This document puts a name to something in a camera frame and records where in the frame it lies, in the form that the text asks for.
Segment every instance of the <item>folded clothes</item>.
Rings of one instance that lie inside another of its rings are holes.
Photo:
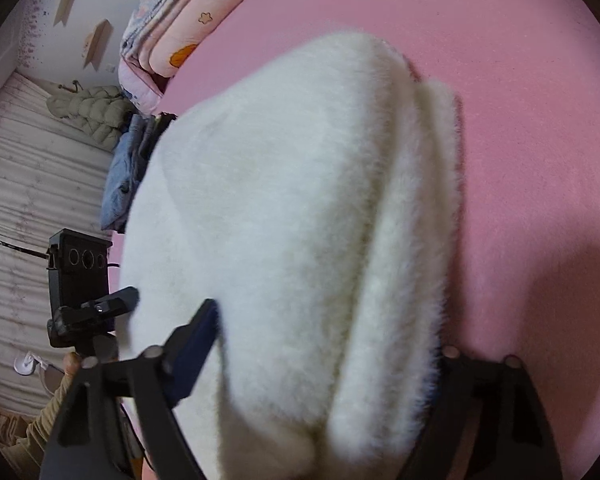
[[[100,211],[100,228],[124,233],[126,218],[146,167],[172,115],[145,119],[135,114],[129,130],[120,137],[105,183]]]

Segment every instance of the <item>wall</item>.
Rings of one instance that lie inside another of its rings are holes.
[[[16,68],[25,4],[20,0],[0,27],[0,88]]]
[[[139,0],[75,0],[66,26],[53,22],[60,0],[27,0],[18,56],[18,70],[27,77],[84,88],[117,84],[120,39]],[[96,66],[82,68],[87,35],[101,20],[112,25],[106,48]]]

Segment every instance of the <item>bed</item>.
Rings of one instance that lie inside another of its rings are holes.
[[[520,355],[565,478],[580,478],[600,454],[600,24],[582,0],[245,0],[160,108],[180,114],[348,28],[458,92],[464,205],[443,341]]]

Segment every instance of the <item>pillow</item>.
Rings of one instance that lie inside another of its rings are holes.
[[[147,72],[121,58],[118,79],[120,86],[126,92],[126,97],[140,113],[151,115],[155,112],[162,99],[162,92]]]

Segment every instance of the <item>fuzzy white sweater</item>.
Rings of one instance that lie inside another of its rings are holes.
[[[393,479],[420,430],[452,254],[454,96],[366,34],[194,106],[131,209],[122,358],[205,298],[221,341],[176,416],[210,479]]]

